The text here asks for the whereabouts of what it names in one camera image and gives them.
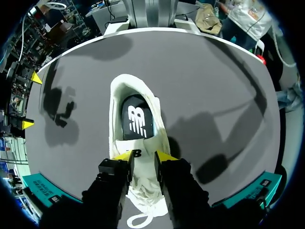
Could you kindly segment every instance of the shoe lace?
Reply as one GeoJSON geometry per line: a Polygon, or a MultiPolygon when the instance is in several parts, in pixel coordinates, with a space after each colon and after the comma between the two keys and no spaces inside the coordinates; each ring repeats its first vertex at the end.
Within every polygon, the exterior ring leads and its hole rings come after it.
{"type": "Polygon", "coordinates": [[[139,205],[146,207],[146,212],[130,217],[127,220],[127,225],[130,228],[140,229],[146,227],[153,220],[154,204],[162,198],[160,187],[147,178],[135,177],[132,179],[132,185],[129,188],[127,197],[130,200],[136,200],[139,205]],[[146,220],[139,224],[133,225],[135,219],[147,217],[146,220]]]}

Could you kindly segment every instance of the shoe tongue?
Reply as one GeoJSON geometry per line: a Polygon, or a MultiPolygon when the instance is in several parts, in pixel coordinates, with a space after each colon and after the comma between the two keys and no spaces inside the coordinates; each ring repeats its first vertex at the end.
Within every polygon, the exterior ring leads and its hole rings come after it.
{"type": "Polygon", "coordinates": [[[162,146],[158,136],[127,141],[117,140],[115,143],[120,154],[133,149],[140,149],[142,151],[147,151],[148,153],[154,153],[157,149],[161,149],[162,146]]]}

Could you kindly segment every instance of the table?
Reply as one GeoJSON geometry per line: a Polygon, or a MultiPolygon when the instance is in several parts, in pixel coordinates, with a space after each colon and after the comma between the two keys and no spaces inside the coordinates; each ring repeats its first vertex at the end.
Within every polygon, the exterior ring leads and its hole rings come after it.
{"type": "MultiPolygon", "coordinates": [[[[27,108],[35,120],[26,129],[31,173],[81,198],[109,157],[110,83],[122,73],[138,76],[159,97],[172,155],[192,164],[210,204],[274,172],[280,117],[261,61],[211,35],[145,28],[93,39],[39,72],[43,85],[33,84],[27,108]],[[76,109],[57,126],[50,117],[71,101],[76,109]]],[[[119,228],[138,213],[126,199],[119,228]]],[[[157,227],[172,228],[168,215],[146,228],[157,227]]]]}

